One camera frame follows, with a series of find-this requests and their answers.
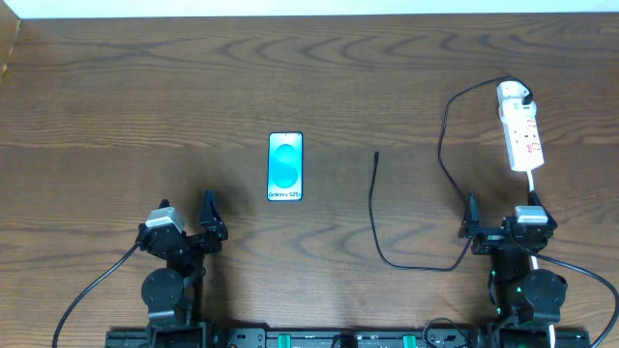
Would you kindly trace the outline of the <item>blue Samsung Galaxy smartphone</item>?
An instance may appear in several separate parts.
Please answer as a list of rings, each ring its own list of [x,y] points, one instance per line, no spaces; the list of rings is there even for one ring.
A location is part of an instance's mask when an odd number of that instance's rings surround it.
[[[301,132],[269,134],[267,199],[272,202],[303,198],[304,136]]]

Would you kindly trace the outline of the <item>white USB charger plug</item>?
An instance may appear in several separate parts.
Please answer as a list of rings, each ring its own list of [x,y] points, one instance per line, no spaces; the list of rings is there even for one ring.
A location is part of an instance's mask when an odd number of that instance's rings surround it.
[[[496,88],[499,103],[507,99],[518,99],[523,105],[529,105],[534,97],[531,90],[519,80],[508,79],[500,82]]]

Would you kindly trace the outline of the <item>white power strip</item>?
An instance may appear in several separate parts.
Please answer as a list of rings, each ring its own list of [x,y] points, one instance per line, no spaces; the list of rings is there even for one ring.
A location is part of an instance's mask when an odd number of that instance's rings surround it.
[[[499,103],[499,119],[506,140],[509,164],[515,172],[536,169],[545,163],[537,127],[537,106],[531,101],[506,99]]]

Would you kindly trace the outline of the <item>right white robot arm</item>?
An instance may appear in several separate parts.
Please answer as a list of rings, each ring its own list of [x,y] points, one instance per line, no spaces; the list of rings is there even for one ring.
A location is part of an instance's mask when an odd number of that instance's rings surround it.
[[[475,255],[491,260],[487,289],[497,317],[473,330],[472,347],[549,347],[549,327],[561,318],[567,280],[533,265],[535,252],[547,246],[558,227],[543,207],[537,193],[528,193],[528,203],[515,207],[498,227],[481,225],[478,201],[466,197],[465,215],[458,235],[471,243]]]

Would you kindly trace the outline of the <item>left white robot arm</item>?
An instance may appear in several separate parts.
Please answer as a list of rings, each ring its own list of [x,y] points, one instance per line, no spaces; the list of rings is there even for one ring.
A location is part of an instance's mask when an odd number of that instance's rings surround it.
[[[138,227],[136,246],[165,261],[141,286],[148,307],[150,347],[221,347],[225,339],[201,314],[205,256],[222,250],[228,230],[213,193],[204,192],[198,224],[203,232],[189,235],[176,208],[164,199]]]

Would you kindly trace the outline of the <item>cardboard box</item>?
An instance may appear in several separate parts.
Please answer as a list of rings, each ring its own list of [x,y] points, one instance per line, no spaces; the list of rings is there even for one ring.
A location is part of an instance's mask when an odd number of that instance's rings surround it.
[[[20,28],[21,19],[10,9],[4,0],[0,4],[0,45],[1,45],[1,77],[4,77],[16,37]]]

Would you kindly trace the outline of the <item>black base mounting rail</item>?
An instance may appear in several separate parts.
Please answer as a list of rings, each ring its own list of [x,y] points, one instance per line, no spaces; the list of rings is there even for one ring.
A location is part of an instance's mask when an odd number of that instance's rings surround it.
[[[106,334],[104,345],[113,348],[148,347],[223,347],[223,348],[453,348],[486,347],[468,333],[455,329],[416,331],[378,331],[338,333],[329,331],[265,331],[263,329],[234,329],[221,335],[210,336],[201,331],[173,333],[152,340],[144,331],[117,331]]]

